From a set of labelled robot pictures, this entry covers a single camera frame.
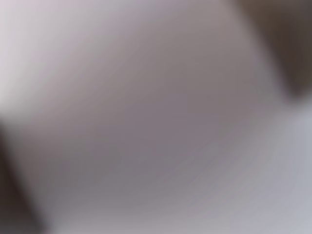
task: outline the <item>gray surface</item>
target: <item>gray surface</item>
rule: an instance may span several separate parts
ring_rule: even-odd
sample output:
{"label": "gray surface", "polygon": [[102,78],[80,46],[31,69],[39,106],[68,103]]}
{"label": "gray surface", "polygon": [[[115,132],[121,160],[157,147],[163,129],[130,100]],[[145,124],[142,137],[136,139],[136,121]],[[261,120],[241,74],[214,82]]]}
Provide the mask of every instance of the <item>gray surface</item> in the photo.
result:
{"label": "gray surface", "polygon": [[0,114],[52,234],[310,234],[312,113],[217,0],[0,1]]}

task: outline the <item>white wall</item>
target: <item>white wall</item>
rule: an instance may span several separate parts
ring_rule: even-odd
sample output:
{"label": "white wall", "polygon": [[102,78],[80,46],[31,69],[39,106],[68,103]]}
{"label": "white wall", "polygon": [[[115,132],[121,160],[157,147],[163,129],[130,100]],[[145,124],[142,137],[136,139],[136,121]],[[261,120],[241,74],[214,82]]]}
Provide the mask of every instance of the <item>white wall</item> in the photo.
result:
{"label": "white wall", "polygon": [[216,0],[2,0],[0,115],[53,234],[308,234],[312,109]]}

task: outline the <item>dark object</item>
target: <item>dark object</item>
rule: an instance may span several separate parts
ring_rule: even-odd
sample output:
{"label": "dark object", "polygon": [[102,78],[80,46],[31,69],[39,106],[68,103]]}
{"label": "dark object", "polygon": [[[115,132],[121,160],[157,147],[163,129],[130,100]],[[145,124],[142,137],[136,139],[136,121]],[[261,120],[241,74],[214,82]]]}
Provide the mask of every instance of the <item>dark object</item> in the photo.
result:
{"label": "dark object", "polygon": [[236,0],[285,71],[295,95],[312,88],[310,0]]}
{"label": "dark object", "polygon": [[0,137],[0,234],[39,234],[42,226],[14,177],[8,157]]}

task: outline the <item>blurry object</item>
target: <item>blurry object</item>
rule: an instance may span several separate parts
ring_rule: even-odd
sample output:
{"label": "blurry object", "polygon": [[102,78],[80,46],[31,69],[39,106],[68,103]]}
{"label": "blurry object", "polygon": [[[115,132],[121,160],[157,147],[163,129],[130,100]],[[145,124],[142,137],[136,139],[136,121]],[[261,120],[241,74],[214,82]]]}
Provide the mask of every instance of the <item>blurry object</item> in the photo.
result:
{"label": "blurry object", "polygon": [[38,234],[35,219],[8,163],[8,151],[0,137],[0,234]]}
{"label": "blurry object", "polygon": [[286,72],[296,95],[312,88],[312,1],[236,0]]}

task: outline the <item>white surface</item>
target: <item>white surface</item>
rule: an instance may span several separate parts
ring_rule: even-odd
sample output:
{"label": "white surface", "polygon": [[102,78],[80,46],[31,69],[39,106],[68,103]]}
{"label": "white surface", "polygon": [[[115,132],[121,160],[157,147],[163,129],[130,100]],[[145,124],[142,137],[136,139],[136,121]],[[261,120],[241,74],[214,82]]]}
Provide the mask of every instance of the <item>white surface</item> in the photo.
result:
{"label": "white surface", "polygon": [[312,109],[210,0],[0,3],[0,113],[57,234],[309,234]]}

